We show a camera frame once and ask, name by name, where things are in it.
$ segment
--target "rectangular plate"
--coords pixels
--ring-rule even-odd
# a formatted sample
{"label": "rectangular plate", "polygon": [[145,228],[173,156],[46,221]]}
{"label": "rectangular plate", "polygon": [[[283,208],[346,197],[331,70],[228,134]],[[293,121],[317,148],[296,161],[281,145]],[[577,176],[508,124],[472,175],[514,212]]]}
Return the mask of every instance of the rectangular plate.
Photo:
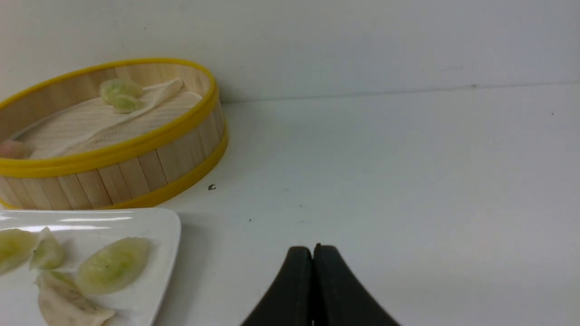
{"label": "rectangular plate", "polygon": [[[125,289],[92,301],[117,312],[108,326],[152,325],[163,300],[179,247],[181,222],[167,209],[118,211],[1,211],[0,230],[22,229],[39,233],[48,226],[66,250],[62,272],[74,274],[97,250],[125,237],[151,241],[149,262],[139,278]],[[38,271],[26,261],[0,275],[0,316],[6,325],[46,325],[38,309]]]}

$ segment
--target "steamer basket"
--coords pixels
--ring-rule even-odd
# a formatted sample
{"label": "steamer basket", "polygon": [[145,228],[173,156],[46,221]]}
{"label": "steamer basket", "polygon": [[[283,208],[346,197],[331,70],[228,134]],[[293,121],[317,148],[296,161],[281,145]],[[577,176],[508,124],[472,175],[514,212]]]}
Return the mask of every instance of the steamer basket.
{"label": "steamer basket", "polygon": [[102,82],[143,86],[181,78],[203,98],[169,124],[87,153],[46,160],[0,159],[0,202],[7,208],[152,207],[201,180],[226,151],[228,134],[211,73],[179,59],[108,63],[51,79],[0,103],[0,139],[77,103],[99,97]]}

